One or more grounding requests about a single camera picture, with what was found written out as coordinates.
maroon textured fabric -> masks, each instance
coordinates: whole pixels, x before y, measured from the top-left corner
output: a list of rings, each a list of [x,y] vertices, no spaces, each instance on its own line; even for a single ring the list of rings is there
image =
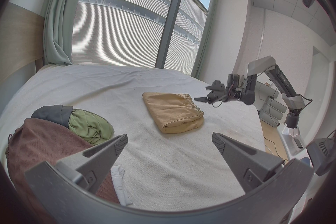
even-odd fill
[[[92,147],[90,143],[68,128],[39,118],[25,119],[23,125],[9,140],[6,151],[9,177],[23,201],[44,222],[51,223],[54,219],[34,196],[26,182],[24,172],[43,160],[55,165],[57,160],[90,147]],[[110,173],[96,195],[119,204]]]

curtain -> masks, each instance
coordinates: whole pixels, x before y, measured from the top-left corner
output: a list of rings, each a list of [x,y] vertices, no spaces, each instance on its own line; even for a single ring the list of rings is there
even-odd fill
[[[192,71],[191,71],[191,76],[196,79],[198,79],[198,76],[200,74],[200,71],[202,69],[202,65],[204,62],[205,54],[207,52],[207,47],[208,47],[209,39],[211,36],[212,22],[213,22],[213,18],[216,12],[216,4],[217,4],[217,0],[210,0],[208,15],[207,15],[207,19],[204,25],[203,35],[201,38],[201,42],[199,44],[199,49],[196,55],[194,67],[192,68]]]
[[[78,0],[49,0],[43,31],[44,63],[72,64],[71,42]]]

folded yellow shorts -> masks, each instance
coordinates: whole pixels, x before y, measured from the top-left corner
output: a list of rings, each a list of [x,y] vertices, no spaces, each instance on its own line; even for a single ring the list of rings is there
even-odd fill
[[[204,122],[204,112],[193,103],[189,94],[145,92],[142,97],[163,133],[186,132]]]

mattress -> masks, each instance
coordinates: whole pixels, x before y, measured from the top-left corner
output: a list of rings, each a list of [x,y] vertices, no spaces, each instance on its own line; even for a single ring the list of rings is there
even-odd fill
[[[184,211],[218,205],[244,195],[230,168],[211,142],[212,132],[264,151],[254,106],[232,101],[213,108],[196,102],[204,124],[180,134],[159,131],[142,99],[144,92],[206,96],[208,84],[168,69],[48,65],[39,70],[7,105],[0,118],[1,161],[6,167],[8,135],[44,105],[63,104],[106,118],[128,144],[115,165],[125,169],[130,207]]]

wooden headboard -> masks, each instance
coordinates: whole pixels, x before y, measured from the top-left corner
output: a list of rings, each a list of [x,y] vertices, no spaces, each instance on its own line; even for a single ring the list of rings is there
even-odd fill
[[[44,18],[8,3],[0,18],[0,83],[15,71],[36,61],[43,66]]]

